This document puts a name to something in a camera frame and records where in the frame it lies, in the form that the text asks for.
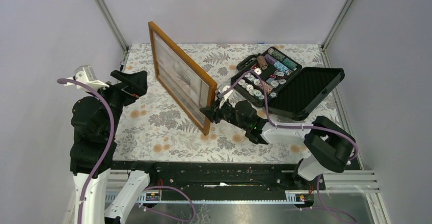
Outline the printed photo of plant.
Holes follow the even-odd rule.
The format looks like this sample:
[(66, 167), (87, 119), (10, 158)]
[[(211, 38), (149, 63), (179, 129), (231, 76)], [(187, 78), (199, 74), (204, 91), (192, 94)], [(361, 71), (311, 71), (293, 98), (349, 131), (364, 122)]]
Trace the printed photo of plant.
[(205, 116), (199, 111), (207, 105), (208, 85), (172, 49), (155, 45), (159, 74), (174, 96), (201, 124)]

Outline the wooden picture frame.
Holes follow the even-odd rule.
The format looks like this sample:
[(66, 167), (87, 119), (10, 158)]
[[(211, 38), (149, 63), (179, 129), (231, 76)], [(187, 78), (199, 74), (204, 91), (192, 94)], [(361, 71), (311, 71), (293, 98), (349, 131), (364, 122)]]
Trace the wooden picture frame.
[(200, 78), (208, 85), (208, 97), (207, 97), (207, 107), (211, 105), (215, 98), (215, 91), (217, 88), (217, 83), (214, 81), (209, 74), (204, 71), (199, 64), (197, 64), (185, 51), (180, 48), (167, 34), (165, 34), (160, 27), (158, 27), (154, 22), (148, 22), (149, 35), (151, 42), (151, 49), (153, 55), (154, 71), (155, 77), (159, 83), (165, 88), (165, 90), (171, 95), (171, 97), (177, 102), (177, 104), (183, 109), (187, 116), (192, 120), (192, 122), (200, 129), (203, 135), (208, 135), (210, 130), (210, 121), (205, 117), (205, 122), (203, 124), (199, 123), (189, 111), (186, 110), (185, 106), (174, 96), (173, 92), (169, 90), (159, 74), (158, 63), (156, 59), (155, 45), (157, 43), (164, 44), (172, 49), (194, 72), (200, 76)]

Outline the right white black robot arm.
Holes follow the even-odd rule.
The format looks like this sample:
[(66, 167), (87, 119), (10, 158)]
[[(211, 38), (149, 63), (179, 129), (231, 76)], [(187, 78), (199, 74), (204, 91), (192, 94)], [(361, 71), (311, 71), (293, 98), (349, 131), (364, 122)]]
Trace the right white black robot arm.
[(325, 172), (343, 173), (357, 150), (355, 139), (324, 116), (318, 116), (311, 124), (271, 123), (270, 119), (259, 117), (247, 101), (235, 106), (216, 101), (199, 111), (212, 123), (224, 120), (244, 130), (254, 144), (305, 146), (310, 156), (299, 161), (292, 175), (293, 185), (299, 189), (307, 188)]

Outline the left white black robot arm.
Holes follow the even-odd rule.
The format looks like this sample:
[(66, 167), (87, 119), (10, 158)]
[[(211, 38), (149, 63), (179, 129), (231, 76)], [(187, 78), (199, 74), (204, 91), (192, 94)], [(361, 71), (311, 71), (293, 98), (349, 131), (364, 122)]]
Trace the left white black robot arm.
[(144, 96), (148, 88), (147, 71), (127, 74), (114, 70), (110, 75), (118, 83), (98, 80), (92, 66), (85, 65), (65, 83), (88, 93), (72, 108), (70, 170), (75, 184), (75, 223), (125, 223), (140, 191), (158, 182), (157, 173), (151, 170), (133, 171), (117, 198), (105, 206), (103, 198), (117, 147), (115, 133), (120, 117), (124, 107)]

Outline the floral patterned table mat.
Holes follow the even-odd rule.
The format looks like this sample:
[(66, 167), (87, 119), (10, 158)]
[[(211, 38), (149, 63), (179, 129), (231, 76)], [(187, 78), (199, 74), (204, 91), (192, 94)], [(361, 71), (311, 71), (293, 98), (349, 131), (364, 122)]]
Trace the floral patterned table mat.
[[(303, 67), (324, 67), (318, 44), (178, 44), (218, 85), (228, 85), (236, 65), (251, 54), (274, 46)], [(116, 132), (114, 160), (297, 163), (308, 157), (306, 146), (288, 143), (255, 145), (245, 132), (225, 121), (212, 124), (208, 135), (198, 127), (154, 76), (150, 44), (131, 46), (126, 73), (148, 72), (147, 94), (125, 107)], [(333, 93), (303, 121), (325, 116), (341, 126)]]

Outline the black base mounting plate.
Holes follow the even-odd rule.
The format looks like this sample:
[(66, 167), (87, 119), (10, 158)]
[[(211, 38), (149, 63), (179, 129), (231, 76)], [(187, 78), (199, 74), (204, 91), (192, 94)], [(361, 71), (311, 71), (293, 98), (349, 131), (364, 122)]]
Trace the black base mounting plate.
[(109, 179), (107, 190), (121, 188), (135, 170), (149, 173), (156, 187), (143, 191), (138, 200), (144, 203), (183, 202), (183, 194), (194, 203), (290, 202), (290, 193), (330, 187), (329, 176), (302, 180), (295, 164), (114, 160), (111, 173), (126, 175)]

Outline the black poker chip case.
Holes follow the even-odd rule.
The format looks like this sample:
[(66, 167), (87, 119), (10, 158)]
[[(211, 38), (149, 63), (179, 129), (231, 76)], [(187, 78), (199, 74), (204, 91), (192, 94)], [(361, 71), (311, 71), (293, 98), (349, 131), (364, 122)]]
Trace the black poker chip case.
[(231, 83), (256, 107), (294, 121), (306, 119), (345, 78), (341, 68), (302, 67), (272, 46), (240, 62)]

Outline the aluminium rail frame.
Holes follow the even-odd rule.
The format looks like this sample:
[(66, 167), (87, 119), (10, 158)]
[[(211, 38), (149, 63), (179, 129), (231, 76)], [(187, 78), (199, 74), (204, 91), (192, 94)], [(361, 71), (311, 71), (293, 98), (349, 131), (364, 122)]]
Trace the aluminium rail frame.
[[(114, 202), (119, 193), (126, 188), (128, 170), (112, 170), (107, 177), (105, 201)], [(315, 199), (326, 194), (361, 194), (368, 201), (369, 210), (374, 223), (388, 223), (385, 208), (381, 203), (379, 185), (372, 171), (346, 171), (343, 174), (324, 174), (320, 180), (320, 193)], [(294, 205), (298, 209), (306, 210), (305, 202), (300, 201), (305, 190), (253, 190), (251, 186), (230, 187), (227, 184), (202, 185), (194, 189), (191, 185), (184, 193), (193, 204), (209, 205)]]

